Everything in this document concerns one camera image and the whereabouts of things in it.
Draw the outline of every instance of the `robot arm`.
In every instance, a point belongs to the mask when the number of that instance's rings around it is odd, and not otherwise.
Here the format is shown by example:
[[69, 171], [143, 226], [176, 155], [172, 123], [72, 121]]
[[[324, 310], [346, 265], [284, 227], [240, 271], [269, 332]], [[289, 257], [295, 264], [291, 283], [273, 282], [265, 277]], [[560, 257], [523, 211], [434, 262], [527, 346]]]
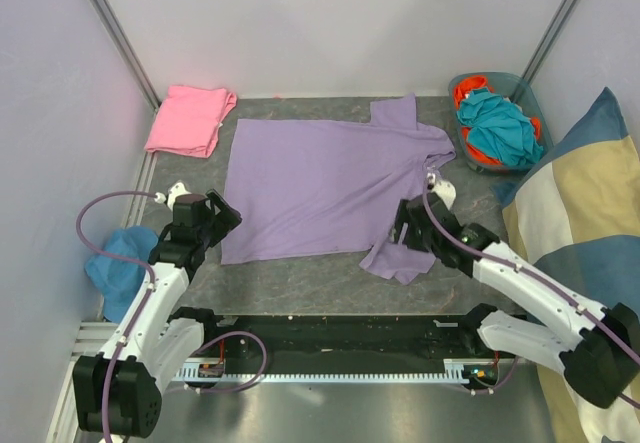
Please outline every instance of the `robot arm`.
[[[454, 245], [432, 223], [422, 196], [402, 200], [398, 207], [393, 239], [407, 247], [433, 253], [442, 263], [491, 286], [515, 301], [542, 325], [523, 321], [481, 304], [465, 318], [463, 338], [471, 350], [486, 346], [523, 356], [562, 373], [569, 385], [585, 400], [608, 408], [638, 374], [636, 363], [607, 337], [584, 309], [603, 322], [636, 353], [640, 351], [640, 324], [635, 313], [623, 304], [607, 309], [564, 287], [520, 258], [509, 246], [476, 223], [460, 225], [439, 196], [436, 184], [427, 202], [438, 223], [456, 240], [484, 255], [515, 264], [507, 267], [488, 257], [479, 257]], [[526, 273], [544, 276], [553, 288]], [[571, 295], [578, 312], [557, 291]]]
[[213, 311], [181, 308], [173, 316], [171, 312], [204, 262], [205, 251], [240, 224], [240, 215], [215, 191], [191, 194], [182, 183], [169, 191], [167, 206], [173, 221], [149, 258], [155, 281], [147, 273], [110, 340], [96, 356], [81, 356], [74, 366], [76, 410], [84, 431], [102, 430], [102, 390], [116, 345], [126, 340], [110, 384], [109, 426], [113, 434], [146, 438], [158, 422], [162, 394], [173, 376], [202, 346], [206, 333], [208, 339], [217, 336]]

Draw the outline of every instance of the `teal cloth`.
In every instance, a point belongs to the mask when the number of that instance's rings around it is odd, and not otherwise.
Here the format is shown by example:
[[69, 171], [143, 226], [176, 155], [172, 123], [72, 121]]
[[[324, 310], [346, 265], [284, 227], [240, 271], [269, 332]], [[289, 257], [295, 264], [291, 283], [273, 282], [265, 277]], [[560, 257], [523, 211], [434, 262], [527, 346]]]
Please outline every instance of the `teal cloth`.
[[467, 143], [505, 166], [530, 165], [542, 157], [531, 120], [488, 88], [472, 90], [457, 115], [462, 125], [471, 127]]

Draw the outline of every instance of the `laundry basket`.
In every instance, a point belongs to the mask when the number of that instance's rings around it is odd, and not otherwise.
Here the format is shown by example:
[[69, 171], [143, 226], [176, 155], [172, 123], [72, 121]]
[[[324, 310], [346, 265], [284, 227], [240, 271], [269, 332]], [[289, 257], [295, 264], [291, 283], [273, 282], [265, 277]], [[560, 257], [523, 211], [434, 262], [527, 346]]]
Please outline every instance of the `laundry basket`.
[[[453, 90], [458, 84], [474, 75], [483, 75], [487, 78], [489, 86], [493, 88], [493, 91], [508, 97], [513, 103], [519, 105], [522, 108], [522, 113], [529, 118], [537, 117], [540, 119], [540, 129], [541, 135], [538, 139], [538, 144], [542, 146], [544, 149], [544, 154], [549, 151], [551, 147], [553, 147], [553, 143], [551, 141], [551, 136], [549, 135], [549, 130], [547, 129], [547, 123], [545, 122], [544, 117], [542, 116], [542, 111], [540, 110], [540, 106], [538, 106], [538, 102], [536, 101], [535, 96], [533, 95], [533, 90], [531, 87], [525, 82], [522, 78], [516, 75], [512, 75], [511, 73], [497, 73], [497, 72], [477, 72], [477, 73], [467, 73], [464, 75], [456, 76], [451, 83], [449, 83], [449, 97], [451, 98], [451, 105], [454, 111], [454, 115], [456, 113], [456, 107], [453, 100]], [[478, 161], [469, 153], [467, 148], [467, 142], [462, 136], [462, 125], [458, 121], [457, 122], [457, 130], [458, 130], [458, 138], [460, 139], [460, 144], [462, 145], [462, 151], [464, 151], [465, 156], [467, 157], [467, 163], [469, 167], [477, 171], [478, 173], [520, 173], [529, 171], [533, 168], [533, 164], [527, 165], [519, 165], [519, 166], [506, 166], [506, 165], [488, 165], [481, 161]]]

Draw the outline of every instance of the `striped fabric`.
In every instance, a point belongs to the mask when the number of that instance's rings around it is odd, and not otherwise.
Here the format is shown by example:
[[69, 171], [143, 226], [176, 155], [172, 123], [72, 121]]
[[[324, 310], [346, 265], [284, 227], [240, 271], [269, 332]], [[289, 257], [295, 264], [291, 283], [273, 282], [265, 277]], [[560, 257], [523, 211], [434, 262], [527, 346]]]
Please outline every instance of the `striped fabric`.
[[[522, 181], [495, 191], [516, 252], [569, 288], [640, 314], [640, 162], [611, 90]], [[557, 442], [640, 441], [640, 413], [626, 403], [599, 410], [560, 375], [539, 375]], [[640, 400], [640, 378], [632, 387]]]

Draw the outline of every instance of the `orange cloth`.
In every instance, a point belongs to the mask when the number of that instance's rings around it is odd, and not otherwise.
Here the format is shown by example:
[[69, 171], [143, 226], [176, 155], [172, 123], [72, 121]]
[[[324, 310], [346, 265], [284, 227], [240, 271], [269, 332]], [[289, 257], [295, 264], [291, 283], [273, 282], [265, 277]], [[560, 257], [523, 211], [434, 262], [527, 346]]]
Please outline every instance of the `orange cloth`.
[[471, 90], [477, 90], [478, 88], [489, 88], [493, 91], [493, 88], [489, 86], [489, 81], [484, 75], [473, 75], [469, 78], [465, 78], [453, 89], [453, 103], [456, 105], [456, 110], [460, 109], [460, 102], [467, 97], [467, 93]]
[[[469, 93], [471, 90], [477, 90], [478, 88], [484, 87], [489, 88], [489, 91], [493, 91], [493, 88], [489, 86], [489, 80], [487, 80], [487, 77], [484, 75], [470, 76], [469, 78], [465, 78], [460, 83], [458, 83], [458, 85], [453, 89], [453, 102], [456, 106], [456, 109], [460, 109], [460, 102], [467, 97], [467, 93]], [[531, 124], [533, 125], [533, 134], [536, 137], [536, 140], [539, 140], [540, 135], [542, 134], [540, 119], [534, 116], [533, 118], [530, 118], [530, 120]], [[468, 126], [463, 126], [461, 128], [461, 131], [462, 137], [466, 142], [471, 128], [469, 128]], [[485, 165], [490, 166], [503, 166], [500, 160], [485, 155], [483, 152], [478, 150], [475, 146], [470, 145], [469, 143], [467, 143], [467, 151], [479, 163], [484, 163]]]

